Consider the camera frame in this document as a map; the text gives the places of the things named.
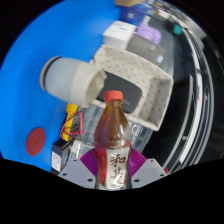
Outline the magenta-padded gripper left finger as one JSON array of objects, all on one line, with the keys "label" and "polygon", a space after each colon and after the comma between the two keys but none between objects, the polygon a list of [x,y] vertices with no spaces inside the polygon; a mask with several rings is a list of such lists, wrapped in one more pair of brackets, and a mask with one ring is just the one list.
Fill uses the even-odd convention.
[{"label": "magenta-padded gripper left finger", "polygon": [[98,175],[98,162],[91,149],[80,159],[70,160],[59,173],[59,177],[78,186],[95,189]]}]

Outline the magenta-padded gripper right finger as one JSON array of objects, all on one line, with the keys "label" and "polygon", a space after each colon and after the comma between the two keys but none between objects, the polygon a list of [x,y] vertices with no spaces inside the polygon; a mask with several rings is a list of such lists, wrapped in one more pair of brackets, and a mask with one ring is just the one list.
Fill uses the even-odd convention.
[{"label": "magenta-padded gripper right finger", "polygon": [[137,150],[130,150],[126,180],[127,189],[144,187],[165,176],[166,172],[155,159],[146,159]]}]

